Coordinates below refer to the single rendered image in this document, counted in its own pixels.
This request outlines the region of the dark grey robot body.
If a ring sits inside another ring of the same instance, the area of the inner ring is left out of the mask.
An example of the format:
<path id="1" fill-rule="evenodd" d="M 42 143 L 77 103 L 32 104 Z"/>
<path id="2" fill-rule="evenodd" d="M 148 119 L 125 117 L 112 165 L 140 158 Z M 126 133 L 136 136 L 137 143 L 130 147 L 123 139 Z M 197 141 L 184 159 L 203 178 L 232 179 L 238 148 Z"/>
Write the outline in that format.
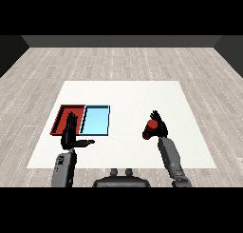
<path id="1" fill-rule="evenodd" d="M 118 169 L 112 168 L 110 175 L 96 180 L 93 187 L 150 187 L 147 180 L 135 177 L 131 168 L 125 169 L 125 175 L 119 176 Z"/>

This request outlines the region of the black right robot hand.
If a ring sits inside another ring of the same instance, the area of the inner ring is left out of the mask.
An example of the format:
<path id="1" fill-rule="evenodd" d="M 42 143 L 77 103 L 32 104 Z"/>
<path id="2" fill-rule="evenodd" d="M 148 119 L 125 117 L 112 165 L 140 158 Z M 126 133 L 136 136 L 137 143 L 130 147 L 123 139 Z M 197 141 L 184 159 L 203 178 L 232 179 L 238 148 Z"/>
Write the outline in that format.
<path id="1" fill-rule="evenodd" d="M 153 136 L 158 136 L 160 138 L 162 137 L 167 137 L 168 136 L 168 129 L 166 124 L 161 120 L 161 117 L 159 113 L 154 110 L 151 114 L 150 117 L 158 123 L 158 127 L 151 132 Z"/>

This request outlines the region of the red shallow open box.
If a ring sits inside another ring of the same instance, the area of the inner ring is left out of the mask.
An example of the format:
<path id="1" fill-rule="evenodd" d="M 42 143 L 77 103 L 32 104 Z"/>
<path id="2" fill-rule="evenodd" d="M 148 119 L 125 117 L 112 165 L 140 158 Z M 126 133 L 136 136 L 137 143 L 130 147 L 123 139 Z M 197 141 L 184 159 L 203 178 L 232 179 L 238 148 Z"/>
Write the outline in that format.
<path id="1" fill-rule="evenodd" d="M 66 126 L 66 119 L 70 112 L 72 112 L 77 119 L 76 134 L 80 135 L 80 126 L 84 115 L 85 105 L 61 105 L 57 113 L 56 119 L 53 123 L 50 135 L 61 136 Z"/>

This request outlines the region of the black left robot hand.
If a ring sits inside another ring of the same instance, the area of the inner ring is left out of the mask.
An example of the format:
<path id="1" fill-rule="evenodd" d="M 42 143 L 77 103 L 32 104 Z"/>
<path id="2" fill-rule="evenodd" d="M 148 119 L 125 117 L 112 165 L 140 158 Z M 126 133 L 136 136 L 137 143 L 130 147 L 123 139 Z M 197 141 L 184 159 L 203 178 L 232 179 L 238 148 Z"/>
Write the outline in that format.
<path id="1" fill-rule="evenodd" d="M 63 150 L 70 150 L 74 147 L 87 147 L 95 143 L 94 140 L 76 140 L 77 120 L 78 117 L 73 112 L 68 113 L 65 129 L 63 130 L 61 138 Z"/>

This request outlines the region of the light blue shallow open box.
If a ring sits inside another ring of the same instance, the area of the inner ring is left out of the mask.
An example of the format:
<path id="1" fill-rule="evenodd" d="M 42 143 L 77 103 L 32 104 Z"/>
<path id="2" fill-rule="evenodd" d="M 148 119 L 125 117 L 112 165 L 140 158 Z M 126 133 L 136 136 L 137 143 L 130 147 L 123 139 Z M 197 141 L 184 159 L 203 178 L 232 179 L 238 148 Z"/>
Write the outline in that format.
<path id="1" fill-rule="evenodd" d="M 109 105 L 87 105 L 80 124 L 81 136 L 107 136 L 109 129 Z"/>

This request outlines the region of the red can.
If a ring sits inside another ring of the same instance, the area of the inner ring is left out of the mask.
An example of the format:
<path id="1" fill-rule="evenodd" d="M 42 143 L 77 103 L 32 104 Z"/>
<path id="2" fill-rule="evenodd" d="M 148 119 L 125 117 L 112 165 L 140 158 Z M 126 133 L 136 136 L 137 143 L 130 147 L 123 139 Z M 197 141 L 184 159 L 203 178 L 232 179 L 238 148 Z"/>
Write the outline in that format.
<path id="1" fill-rule="evenodd" d="M 151 137 L 153 137 L 154 132 L 157 130 L 157 128 L 158 122 L 156 120 L 149 120 L 142 133 L 142 138 L 144 140 L 149 140 Z"/>

